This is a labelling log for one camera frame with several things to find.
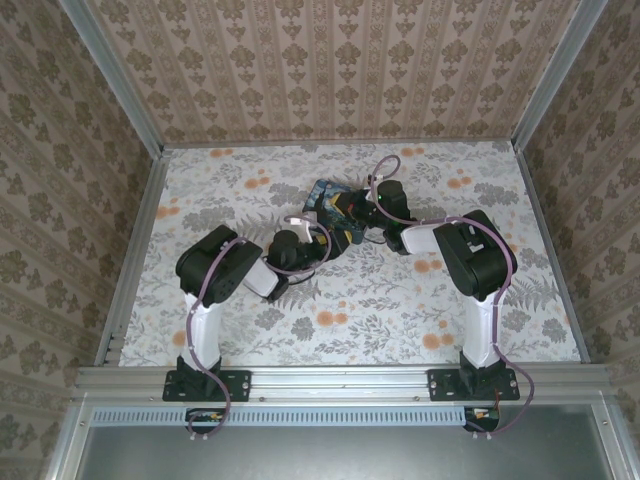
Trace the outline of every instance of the gray panel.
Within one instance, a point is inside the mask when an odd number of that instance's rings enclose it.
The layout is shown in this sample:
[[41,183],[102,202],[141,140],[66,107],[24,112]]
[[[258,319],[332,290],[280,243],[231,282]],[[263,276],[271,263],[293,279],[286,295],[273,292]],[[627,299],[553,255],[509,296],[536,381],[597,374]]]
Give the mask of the gray panel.
[[534,407],[489,441],[460,427],[229,427],[207,441],[176,427],[94,428],[78,478],[609,479],[590,412]]

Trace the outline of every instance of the vent slot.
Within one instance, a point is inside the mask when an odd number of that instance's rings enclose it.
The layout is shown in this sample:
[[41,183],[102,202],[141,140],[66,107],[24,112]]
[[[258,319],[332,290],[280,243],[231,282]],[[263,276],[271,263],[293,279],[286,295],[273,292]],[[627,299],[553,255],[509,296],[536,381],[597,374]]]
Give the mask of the vent slot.
[[[185,426],[186,407],[100,407],[92,427]],[[464,425],[463,407],[234,407],[228,426],[386,427]],[[211,425],[194,422],[194,425]]]

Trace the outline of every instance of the floral surface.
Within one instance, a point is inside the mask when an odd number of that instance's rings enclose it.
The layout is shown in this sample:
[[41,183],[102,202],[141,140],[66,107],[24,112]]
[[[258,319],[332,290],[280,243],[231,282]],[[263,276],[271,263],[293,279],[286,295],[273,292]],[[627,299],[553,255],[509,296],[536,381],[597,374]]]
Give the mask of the floral surface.
[[[519,269],[501,321],[504,352],[516,360],[579,360],[510,145],[460,142],[174,151],[121,365],[175,362],[186,310],[174,266],[189,246],[224,223],[266,249],[317,179],[361,186],[390,153],[402,158],[397,179],[415,217],[483,209],[516,252]],[[240,287],[225,304],[224,361],[454,362],[464,341],[463,299],[439,252],[399,256],[385,245],[353,245],[275,304]]]

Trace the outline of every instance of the aluminum frame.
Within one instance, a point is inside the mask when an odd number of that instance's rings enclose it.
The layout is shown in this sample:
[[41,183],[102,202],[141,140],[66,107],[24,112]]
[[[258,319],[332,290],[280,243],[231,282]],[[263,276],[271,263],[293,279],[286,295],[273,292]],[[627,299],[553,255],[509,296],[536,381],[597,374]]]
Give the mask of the aluminum frame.
[[84,0],[60,0],[60,3],[118,102],[122,105],[149,155],[154,161],[158,160],[162,155],[160,131],[148,114],[142,99],[138,96],[133,82],[127,78],[127,74],[118,62],[87,2]]
[[[250,406],[297,408],[322,407],[418,407],[473,406],[486,402],[437,402],[429,400],[426,371],[452,365],[392,367],[254,367]],[[604,365],[576,363],[523,364],[536,383],[533,405],[590,405],[617,480],[638,478],[638,461],[628,442],[624,420],[615,403],[615,392]],[[221,403],[165,403],[162,390],[169,368],[102,367],[83,368],[71,398],[47,480],[69,480],[77,475],[91,428],[93,411],[99,407],[145,407],[171,409],[221,407]],[[526,380],[518,374],[522,404],[529,393]]]
[[607,2],[608,0],[585,0],[578,4],[513,132],[512,138],[517,148],[524,149],[531,139]]
[[138,215],[131,232],[131,240],[122,263],[120,278],[118,278],[96,353],[94,361],[96,366],[109,361],[107,360],[109,345],[116,338],[116,335],[124,342],[168,167],[169,159],[164,155],[151,165],[147,186],[140,202]]

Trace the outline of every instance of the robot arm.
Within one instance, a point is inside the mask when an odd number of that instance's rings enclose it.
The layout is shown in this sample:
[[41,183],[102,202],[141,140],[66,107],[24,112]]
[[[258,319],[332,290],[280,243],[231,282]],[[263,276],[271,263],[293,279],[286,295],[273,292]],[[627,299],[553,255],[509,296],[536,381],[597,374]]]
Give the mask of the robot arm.
[[[483,211],[475,210],[465,217],[491,229],[506,245]],[[463,222],[408,227],[401,238],[410,254],[440,251],[451,280],[466,297],[466,335],[462,348],[465,359],[476,369],[497,363],[500,359],[492,340],[493,301],[507,276],[507,264],[496,242]],[[510,249],[509,254],[515,273],[516,258]]]
[[[180,288],[184,292],[187,310],[196,303],[207,271],[222,248],[238,234],[221,225],[182,254],[176,264]],[[233,247],[222,259],[209,281],[202,303],[192,317],[193,347],[200,362],[209,370],[220,369],[218,333],[222,320],[222,304],[243,283],[251,291],[275,300],[286,290],[286,279],[269,270],[260,260],[262,249],[252,242]],[[196,371],[185,345],[184,362]]]

